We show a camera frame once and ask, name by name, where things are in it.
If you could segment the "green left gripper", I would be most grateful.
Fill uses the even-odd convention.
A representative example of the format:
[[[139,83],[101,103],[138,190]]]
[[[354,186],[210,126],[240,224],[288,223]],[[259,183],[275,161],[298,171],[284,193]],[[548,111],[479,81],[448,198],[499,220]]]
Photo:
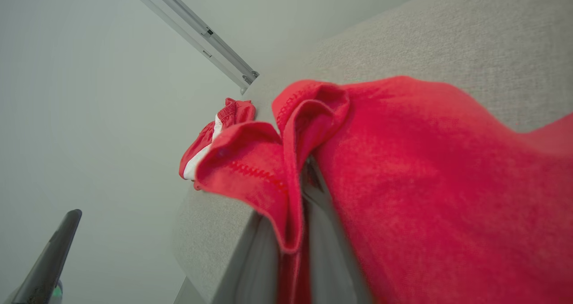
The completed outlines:
[[[13,304],[62,304],[64,265],[82,217],[81,210],[66,213],[34,266],[13,294]]]

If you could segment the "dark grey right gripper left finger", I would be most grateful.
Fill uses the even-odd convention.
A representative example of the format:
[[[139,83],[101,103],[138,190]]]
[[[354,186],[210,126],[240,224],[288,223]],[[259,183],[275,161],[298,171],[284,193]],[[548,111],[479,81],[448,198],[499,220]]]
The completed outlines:
[[[219,284],[221,304],[274,304],[280,251],[267,218],[252,214]]]

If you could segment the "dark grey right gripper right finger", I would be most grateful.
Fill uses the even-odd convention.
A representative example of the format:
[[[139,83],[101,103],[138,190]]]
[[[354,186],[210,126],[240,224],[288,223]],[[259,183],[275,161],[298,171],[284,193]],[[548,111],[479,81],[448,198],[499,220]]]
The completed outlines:
[[[313,304],[370,304],[372,295],[317,161],[304,165]]]

